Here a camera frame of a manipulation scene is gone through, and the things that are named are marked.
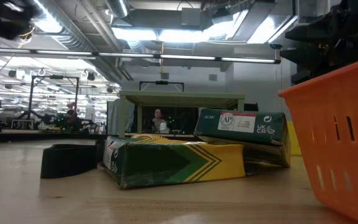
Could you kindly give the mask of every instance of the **box label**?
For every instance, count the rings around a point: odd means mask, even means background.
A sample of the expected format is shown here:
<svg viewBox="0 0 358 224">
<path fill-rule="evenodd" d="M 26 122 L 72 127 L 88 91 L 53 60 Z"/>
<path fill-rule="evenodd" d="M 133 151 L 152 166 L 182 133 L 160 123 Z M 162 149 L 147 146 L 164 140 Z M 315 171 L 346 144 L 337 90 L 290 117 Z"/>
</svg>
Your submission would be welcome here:
<svg viewBox="0 0 358 224">
<path fill-rule="evenodd" d="M 224 131 L 238 131 L 253 133 L 256 114 L 222 112 L 218 129 Z"/>
</svg>

